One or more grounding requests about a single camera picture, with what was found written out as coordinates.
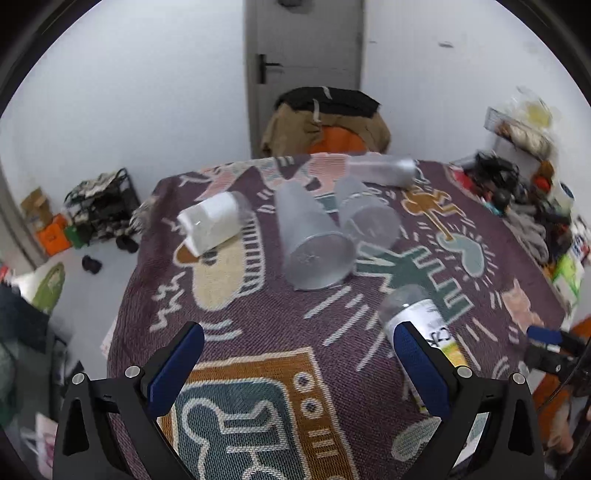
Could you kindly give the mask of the person's right hand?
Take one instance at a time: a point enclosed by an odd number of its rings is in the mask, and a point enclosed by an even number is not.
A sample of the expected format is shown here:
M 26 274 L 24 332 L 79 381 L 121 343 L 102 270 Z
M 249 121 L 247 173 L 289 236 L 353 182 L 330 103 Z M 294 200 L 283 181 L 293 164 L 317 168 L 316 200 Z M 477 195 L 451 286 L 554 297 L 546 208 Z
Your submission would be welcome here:
M 556 412 L 550 426 L 550 433 L 546 442 L 550 450 L 566 455 L 574 447 L 574 440 L 569 430 L 570 405 L 564 403 Z

